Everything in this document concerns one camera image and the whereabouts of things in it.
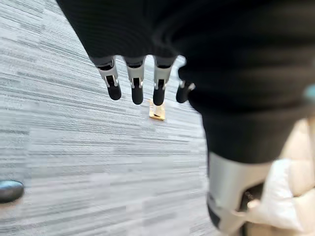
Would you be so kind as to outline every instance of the floor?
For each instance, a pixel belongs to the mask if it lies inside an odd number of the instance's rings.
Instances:
[[[165,121],[149,118],[153,58],[140,106],[117,63],[123,96],[112,101],[53,0],[1,0],[0,179],[26,187],[0,206],[1,236],[214,234],[201,119],[175,101],[184,59]]]

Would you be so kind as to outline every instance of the black sleeve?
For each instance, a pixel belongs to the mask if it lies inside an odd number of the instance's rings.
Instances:
[[[209,151],[274,160],[312,109],[312,0],[57,0],[90,58],[183,55]]]

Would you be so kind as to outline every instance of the small gold object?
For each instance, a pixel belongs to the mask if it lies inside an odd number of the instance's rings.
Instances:
[[[153,103],[153,100],[150,99],[149,116],[153,119],[165,120],[165,104],[163,103],[162,105],[157,106]]]

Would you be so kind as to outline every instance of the white fabric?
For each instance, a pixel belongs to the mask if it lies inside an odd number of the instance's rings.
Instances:
[[[266,179],[261,204],[248,221],[315,236],[315,171],[306,120],[293,129]]]

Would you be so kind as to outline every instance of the robotic hand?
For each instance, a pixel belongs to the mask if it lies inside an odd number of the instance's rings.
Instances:
[[[98,68],[121,97],[115,55],[125,58],[132,100],[143,100],[143,61],[155,56],[161,105],[176,55],[186,58],[176,99],[201,113],[208,145],[208,210],[233,234],[259,204],[272,162],[294,123],[313,109],[313,1],[57,0]]]

